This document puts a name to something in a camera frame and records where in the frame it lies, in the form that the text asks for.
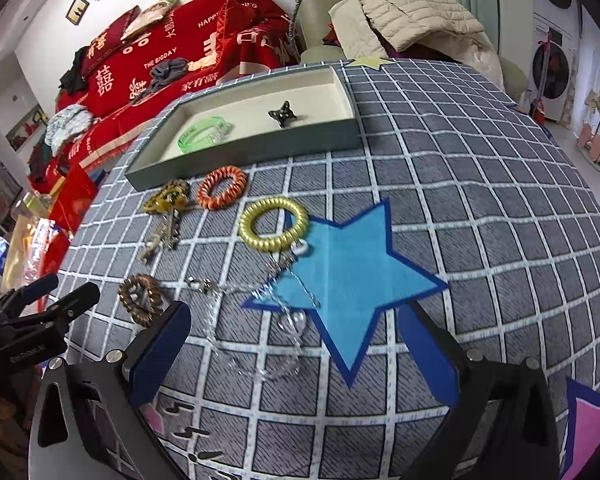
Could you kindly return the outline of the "beige rabbit hair clip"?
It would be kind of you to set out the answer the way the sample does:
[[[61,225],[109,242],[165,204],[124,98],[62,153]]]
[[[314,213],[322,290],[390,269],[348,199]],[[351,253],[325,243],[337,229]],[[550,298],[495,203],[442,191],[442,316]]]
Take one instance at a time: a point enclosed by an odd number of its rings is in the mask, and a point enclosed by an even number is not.
[[[171,244],[170,223],[166,220],[162,220],[158,226],[156,226],[154,232],[150,234],[150,237],[146,240],[143,248],[138,252],[137,260],[140,263],[147,264],[159,247],[164,246],[169,248]]]

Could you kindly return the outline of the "green plastic bangle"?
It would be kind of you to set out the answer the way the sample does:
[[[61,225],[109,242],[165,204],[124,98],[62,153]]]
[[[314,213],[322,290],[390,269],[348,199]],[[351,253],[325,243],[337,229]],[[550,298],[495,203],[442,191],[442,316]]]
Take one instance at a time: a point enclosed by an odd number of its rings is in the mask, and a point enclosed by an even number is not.
[[[189,154],[220,144],[232,131],[233,125],[219,116],[199,119],[178,136],[178,148]]]

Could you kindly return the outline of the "black claw hair clip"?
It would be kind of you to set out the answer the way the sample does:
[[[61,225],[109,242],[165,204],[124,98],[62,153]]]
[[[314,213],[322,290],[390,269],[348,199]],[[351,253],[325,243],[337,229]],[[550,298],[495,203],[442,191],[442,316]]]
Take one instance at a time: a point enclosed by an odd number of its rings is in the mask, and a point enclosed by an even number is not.
[[[294,111],[291,109],[289,101],[283,102],[283,105],[279,108],[276,108],[276,110],[269,110],[268,117],[275,120],[280,128],[285,128],[288,122],[293,122],[294,120],[298,119],[296,114],[294,114]]]

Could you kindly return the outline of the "silver metal hair clip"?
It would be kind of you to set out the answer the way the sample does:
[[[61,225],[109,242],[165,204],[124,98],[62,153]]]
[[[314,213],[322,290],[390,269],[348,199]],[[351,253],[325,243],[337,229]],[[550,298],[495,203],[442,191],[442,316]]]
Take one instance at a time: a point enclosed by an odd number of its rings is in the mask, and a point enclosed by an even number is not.
[[[171,208],[164,216],[163,246],[167,250],[174,250],[180,242],[180,213]]]

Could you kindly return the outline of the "grey-green jewelry tray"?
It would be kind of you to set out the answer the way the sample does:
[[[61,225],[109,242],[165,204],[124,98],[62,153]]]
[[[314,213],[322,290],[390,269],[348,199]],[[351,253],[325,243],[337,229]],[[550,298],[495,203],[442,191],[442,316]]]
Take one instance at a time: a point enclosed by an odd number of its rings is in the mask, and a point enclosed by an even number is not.
[[[289,101],[298,117],[280,128],[268,117]],[[183,154],[180,133],[199,119],[219,116],[233,125],[223,142]],[[328,151],[353,150],[360,127],[343,73],[330,65],[297,66],[230,81],[173,101],[140,139],[124,176],[137,191],[166,181]]]

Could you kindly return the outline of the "pink star sticker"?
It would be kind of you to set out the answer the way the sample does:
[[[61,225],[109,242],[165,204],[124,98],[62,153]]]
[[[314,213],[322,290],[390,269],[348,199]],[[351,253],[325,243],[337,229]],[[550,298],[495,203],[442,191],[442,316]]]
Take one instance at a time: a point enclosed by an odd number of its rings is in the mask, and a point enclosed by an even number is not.
[[[562,479],[575,479],[600,448],[600,393],[567,379],[568,424]]]

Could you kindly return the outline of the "red gift bag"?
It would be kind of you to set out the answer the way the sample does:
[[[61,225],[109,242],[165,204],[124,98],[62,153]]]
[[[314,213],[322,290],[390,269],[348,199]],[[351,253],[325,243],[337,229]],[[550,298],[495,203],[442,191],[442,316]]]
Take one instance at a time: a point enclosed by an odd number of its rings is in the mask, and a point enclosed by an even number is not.
[[[48,218],[55,226],[76,234],[98,192],[98,185],[81,166],[68,172]]]

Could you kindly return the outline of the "white green folded cloth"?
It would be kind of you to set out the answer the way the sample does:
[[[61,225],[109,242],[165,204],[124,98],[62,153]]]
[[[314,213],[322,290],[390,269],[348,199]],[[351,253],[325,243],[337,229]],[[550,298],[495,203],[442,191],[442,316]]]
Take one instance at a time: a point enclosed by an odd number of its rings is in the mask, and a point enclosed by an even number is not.
[[[62,147],[76,136],[87,132],[94,115],[82,104],[71,104],[48,121],[44,142],[57,156]]]

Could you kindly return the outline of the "dark clothes on sofa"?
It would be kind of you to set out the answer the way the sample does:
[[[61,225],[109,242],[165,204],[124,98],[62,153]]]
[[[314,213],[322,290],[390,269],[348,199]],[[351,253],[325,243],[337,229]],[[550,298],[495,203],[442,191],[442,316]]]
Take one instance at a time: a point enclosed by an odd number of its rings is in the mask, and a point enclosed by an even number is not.
[[[87,83],[82,75],[82,66],[87,52],[87,46],[79,48],[74,54],[71,67],[59,79],[59,89],[65,91],[69,96],[87,88]]]

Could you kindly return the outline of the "blue checked tablecloth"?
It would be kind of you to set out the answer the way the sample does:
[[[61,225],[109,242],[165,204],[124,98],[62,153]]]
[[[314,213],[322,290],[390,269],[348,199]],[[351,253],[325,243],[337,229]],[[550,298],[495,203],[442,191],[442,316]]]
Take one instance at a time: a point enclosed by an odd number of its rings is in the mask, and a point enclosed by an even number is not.
[[[71,327],[66,358],[96,361],[137,327],[117,289],[153,275],[189,304],[193,325],[156,402],[160,439],[193,479],[393,479],[445,414],[396,328],[381,315],[349,387],[314,326],[297,374],[277,370],[291,343],[273,313],[217,304],[186,286],[262,280],[265,254],[238,236],[261,198],[298,200],[343,222],[382,200],[394,249],[449,284],[424,300],[463,348],[487,359],[537,359],[557,429],[568,424],[567,379],[600,391],[600,204],[562,149],[466,68],[400,61],[380,70],[338,65],[358,108],[350,151],[248,166],[245,194],[220,211],[196,209],[178,248],[151,263],[138,252],[157,226],[118,162],[85,215],[59,271],[60,289],[96,283],[99,304]]]

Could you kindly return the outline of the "red cushion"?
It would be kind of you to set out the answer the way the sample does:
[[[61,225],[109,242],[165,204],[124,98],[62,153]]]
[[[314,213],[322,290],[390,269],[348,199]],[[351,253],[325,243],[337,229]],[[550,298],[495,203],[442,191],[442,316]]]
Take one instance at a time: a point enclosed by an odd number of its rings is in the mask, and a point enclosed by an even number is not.
[[[91,41],[81,67],[83,78],[87,78],[109,55],[121,47],[125,29],[138,17],[138,14],[140,14],[140,7],[133,6]]]

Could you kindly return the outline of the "portrait print pillow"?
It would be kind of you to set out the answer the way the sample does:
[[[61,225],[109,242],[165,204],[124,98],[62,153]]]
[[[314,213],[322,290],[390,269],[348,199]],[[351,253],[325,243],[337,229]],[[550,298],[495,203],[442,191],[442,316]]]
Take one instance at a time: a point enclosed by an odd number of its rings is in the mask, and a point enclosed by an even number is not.
[[[149,26],[162,21],[179,2],[180,0],[159,0],[149,8],[143,10],[126,26],[121,40],[128,41],[135,38],[148,29]]]

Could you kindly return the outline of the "red covered sofa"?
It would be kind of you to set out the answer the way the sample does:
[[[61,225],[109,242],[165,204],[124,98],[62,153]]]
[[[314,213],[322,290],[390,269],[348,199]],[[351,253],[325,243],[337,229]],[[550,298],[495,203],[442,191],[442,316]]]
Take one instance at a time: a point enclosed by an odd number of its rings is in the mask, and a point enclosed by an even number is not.
[[[238,77],[294,64],[288,42],[289,15],[273,0],[192,0],[176,6],[162,21],[122,41],[119,49],[84,78],[87,88],[69,96],[54,91],[54,110],[84,105],[91,128],[66,143],[57,156],[35,148],[28,177],[47,193],[74,166],[96,169],[122,155],[138,126],[189,92]],[[148,87],[150,71],[171,58],[185,58],[188,73],[162,90],[136,100]]]

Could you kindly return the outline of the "yellow-green star sticker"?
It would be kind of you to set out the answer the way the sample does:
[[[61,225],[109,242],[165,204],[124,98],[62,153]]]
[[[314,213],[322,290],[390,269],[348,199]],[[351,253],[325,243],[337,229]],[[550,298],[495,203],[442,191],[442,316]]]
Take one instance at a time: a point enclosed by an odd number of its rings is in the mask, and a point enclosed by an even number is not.
[[[372,56],[364,56],[364,58],[355,58],[347,67],[366,67],[372,70],[380,70],[382,66],[391,65],[394,61],[391,58],[373,58]]]

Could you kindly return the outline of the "wall painting left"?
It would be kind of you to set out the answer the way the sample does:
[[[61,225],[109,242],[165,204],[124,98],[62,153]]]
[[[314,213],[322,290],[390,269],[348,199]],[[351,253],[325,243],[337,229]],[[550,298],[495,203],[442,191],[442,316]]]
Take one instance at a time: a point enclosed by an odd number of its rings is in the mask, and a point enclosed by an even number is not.
[[[18,153],[42,128],[46,127],[47,117],[39,105],[32,107],[6,134],[10,147]]]

